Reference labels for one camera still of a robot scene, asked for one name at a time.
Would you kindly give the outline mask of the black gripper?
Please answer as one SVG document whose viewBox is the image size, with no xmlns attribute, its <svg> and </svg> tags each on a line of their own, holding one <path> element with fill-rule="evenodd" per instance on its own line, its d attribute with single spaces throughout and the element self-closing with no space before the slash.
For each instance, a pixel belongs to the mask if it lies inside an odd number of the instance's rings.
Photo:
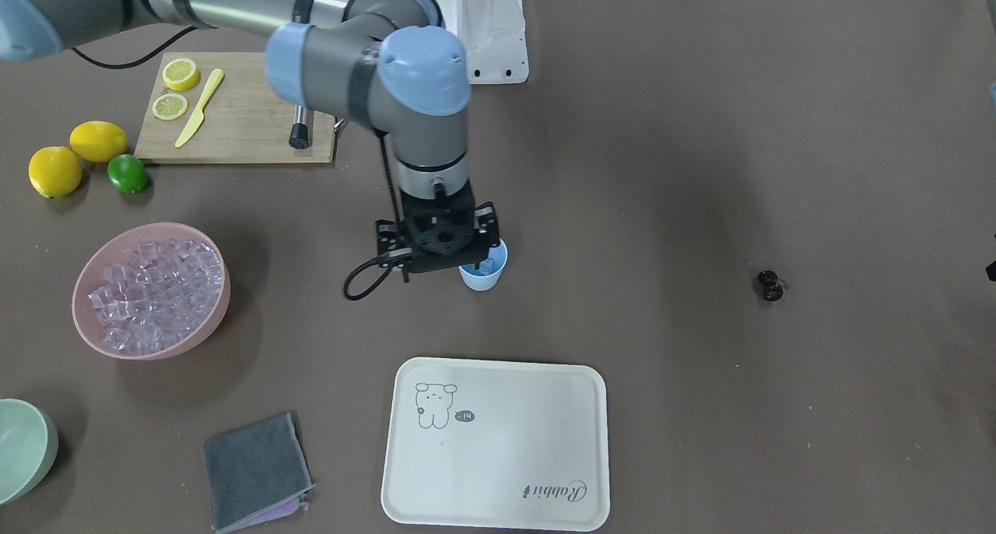
<svg viewBox="0 0 996 534">
<path fill-rule="evenodd" d="M 479 265 L 500 244 L 494 204 L 476 205 L 471 186 L 420 199 L 401 192 L 402 221 L 377 220 L 376 263 L 424 274 Z"/>
</svg>

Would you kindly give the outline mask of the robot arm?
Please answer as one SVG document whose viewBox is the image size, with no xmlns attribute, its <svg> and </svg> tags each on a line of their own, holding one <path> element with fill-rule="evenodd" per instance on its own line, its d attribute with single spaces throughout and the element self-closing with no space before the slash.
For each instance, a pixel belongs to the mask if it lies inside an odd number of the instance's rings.
<svg viewBox="0 0 996 534">
<path fill-rule="evenodd" d="M 2 58 L 49 58 L 153 23 L 266 37 L 274 94 L 391 137 L 402 219 L 378 234 L 381 264 L 444 270 L 500 243 L 468 176 L 466 51 L 434 0 L 2 0 Z"/>
</svg>

